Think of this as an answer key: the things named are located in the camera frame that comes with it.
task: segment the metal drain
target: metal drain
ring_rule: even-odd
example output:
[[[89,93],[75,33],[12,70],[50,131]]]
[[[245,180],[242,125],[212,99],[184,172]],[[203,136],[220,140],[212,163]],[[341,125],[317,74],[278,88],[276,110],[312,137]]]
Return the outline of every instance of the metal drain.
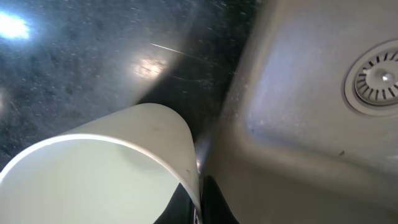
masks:
[[[345,96],[364,114],[398,115],[398,40],[371,49],[354,64],[345,80]]]

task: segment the sink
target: sink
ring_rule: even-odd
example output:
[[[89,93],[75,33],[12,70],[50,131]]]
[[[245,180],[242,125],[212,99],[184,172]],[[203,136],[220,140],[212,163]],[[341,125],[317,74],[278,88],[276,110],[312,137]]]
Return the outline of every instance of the sink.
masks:
[[[398,222],[398,113],[346,91],[361,57],[398,39],[397,10],[263,2],[203,171],[240,223]]]

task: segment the sink drain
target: sink drain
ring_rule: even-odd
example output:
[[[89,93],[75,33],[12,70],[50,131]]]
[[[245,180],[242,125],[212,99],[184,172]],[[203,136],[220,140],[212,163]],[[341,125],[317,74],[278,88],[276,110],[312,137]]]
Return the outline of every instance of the sink drain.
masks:
[[[371,49],[354,64],[345,81],[345,96],[364,114],[398,114],[398,40]]]

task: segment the granite countertop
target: granite countertop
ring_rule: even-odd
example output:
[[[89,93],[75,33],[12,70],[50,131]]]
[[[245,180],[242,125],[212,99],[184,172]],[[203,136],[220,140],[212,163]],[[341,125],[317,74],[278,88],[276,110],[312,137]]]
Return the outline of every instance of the granite countertop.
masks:
[[[45,138],[160,103],[194,140],[214,124],[255,0],[4,0],[0,170]]]

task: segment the white cup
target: white cup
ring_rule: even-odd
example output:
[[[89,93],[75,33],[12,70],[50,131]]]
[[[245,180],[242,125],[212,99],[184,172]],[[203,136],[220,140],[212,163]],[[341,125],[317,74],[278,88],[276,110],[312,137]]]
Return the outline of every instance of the white cup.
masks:
[[[153,223],[181,183],[200,215],[186,122],[142,104],[38,142],[0,173],[0,223]]]

